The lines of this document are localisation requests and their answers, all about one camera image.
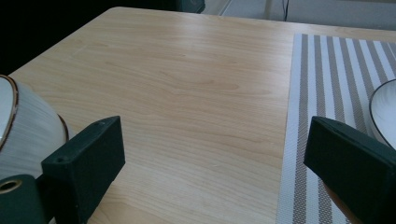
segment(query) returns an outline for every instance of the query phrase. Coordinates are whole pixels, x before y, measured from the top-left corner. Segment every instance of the wooden table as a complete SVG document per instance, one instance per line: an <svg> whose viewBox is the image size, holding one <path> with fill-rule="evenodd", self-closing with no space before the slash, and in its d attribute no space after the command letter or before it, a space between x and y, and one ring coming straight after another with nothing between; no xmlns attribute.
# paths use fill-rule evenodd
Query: wooden table
<svg viewBox="0 0 396 224"><path fill-rule="evenodd" d="M112 8L11 76L75 132L120 115L90 223L274 223L293 35L396 32Z"/></svg>

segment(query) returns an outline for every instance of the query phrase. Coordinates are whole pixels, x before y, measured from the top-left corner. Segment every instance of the dark green plastic part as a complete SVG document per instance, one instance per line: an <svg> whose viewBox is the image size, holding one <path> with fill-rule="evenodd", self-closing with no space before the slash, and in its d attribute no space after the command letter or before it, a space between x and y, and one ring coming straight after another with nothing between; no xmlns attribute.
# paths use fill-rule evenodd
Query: dark green plastic part
<svg viewBox="0 0 396 224"><path fill-rule="evenodd" d="M363 223L393 223L396 151L332 119L313 117L304 164Z"/></svg>
<svg viewBox="0 0 396 224"><path fill-rule="evenodd" d="M0 223L46 223L35 179L31 175L14 175L0 181Z"/></svg>
<svg viewBox="0 0 396 224"><path fill-rule="evenodd" d="M87 223L124 163L120 117L96 121L44 159L57 223Z"/></svg>

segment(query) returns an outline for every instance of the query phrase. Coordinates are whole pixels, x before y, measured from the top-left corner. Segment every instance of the bowl rim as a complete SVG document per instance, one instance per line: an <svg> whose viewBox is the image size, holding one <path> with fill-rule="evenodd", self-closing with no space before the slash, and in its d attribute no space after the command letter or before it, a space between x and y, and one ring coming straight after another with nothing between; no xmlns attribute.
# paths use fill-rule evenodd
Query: bowl rim
<svg viewBox="0 0 396 224"><path fill-rule="evenodd" d="M393 148L393 149L396 149L396 148L394 148L393 145L385 138L384 134L382 134L381 130L380 130L380 129L378 128L378 126L376 125L376 122L375 122L375 119L374 119L374 116L373 116L373 110L372 110L372 103L373 103L373 98L375 97L375 94L376 94L376 93L379 91L379 89L381 89L383 86L389 84L390 82L394 82L394 81L396 81L396 78L395 78L395 79L388 80L388 81L382 83L379 87L377 87L377 88L374 90L373 94L372 94L371 97L370 97L369 110L370 110L370 118L371 118L371 121L373 122L373 124L374 124L374 126L375 126L375 129L378 131L379 135L381 135L382 139L387 143L387 145L388 145L389 147L391 147L391 148Z"/></svg>

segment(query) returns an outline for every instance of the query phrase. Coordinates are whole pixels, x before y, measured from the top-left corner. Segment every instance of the striped placemat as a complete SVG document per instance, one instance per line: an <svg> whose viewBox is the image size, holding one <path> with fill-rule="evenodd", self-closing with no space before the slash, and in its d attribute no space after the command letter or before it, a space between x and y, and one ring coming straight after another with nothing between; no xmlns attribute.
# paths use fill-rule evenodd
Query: striped placemat
<svg viewBox="0 0 396 224"><path fill-rule="evenodd" d="M395 43L295 35L277 223L348 223L303 164L310 121L336 119L372 135L370 97L395 74Z"/></svg>

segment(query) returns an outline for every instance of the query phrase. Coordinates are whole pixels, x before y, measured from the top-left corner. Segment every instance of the white bowl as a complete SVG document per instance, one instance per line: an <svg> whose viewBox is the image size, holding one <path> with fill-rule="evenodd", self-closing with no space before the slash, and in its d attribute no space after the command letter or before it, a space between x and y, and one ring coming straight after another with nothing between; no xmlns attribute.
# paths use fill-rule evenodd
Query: white bowl
<svg viewBox="0 0 396 224"><path fill-rule="evenodd" d="M42 174L41 162L69 138L64 120L37 94L0 75L0 179Z"/></svg>
<svg viewBox="0 0 396 224"><path fill-rule="evenodd" d="M396 148L396 79L378 87L370 100L371 128L375 138Z"/></svg>

